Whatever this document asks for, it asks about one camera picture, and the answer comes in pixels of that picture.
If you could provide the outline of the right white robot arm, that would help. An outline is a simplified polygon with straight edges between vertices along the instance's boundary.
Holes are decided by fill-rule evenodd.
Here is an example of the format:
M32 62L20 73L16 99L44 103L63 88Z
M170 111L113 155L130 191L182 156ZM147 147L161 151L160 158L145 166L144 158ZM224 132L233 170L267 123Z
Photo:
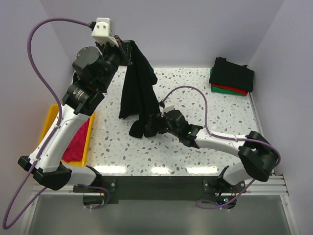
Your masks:
M240 162L226 166L211 184L223 192L230 192L235 185L248 179L266 182L280 159L258 132L239 136L208 133L203 127L188 123L179 110L149 116L145 129L150 134L172 134L187 147L213 149L238 157Z

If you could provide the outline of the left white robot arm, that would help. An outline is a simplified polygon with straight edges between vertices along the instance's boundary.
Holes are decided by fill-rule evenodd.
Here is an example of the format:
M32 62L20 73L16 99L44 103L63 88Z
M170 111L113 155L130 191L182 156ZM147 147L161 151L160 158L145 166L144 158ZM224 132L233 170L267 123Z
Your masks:
M61 162L68 145L81 126L92 116L119 66L129 66L132 42L114 36L114 43L96 43L81 49L75 61L74 81L62 98L59 112L40 142L29 156L18 164L33 175L40 185L59 190L65 185L84 185L90 192L101 188L102 175L93 167L76 167Z

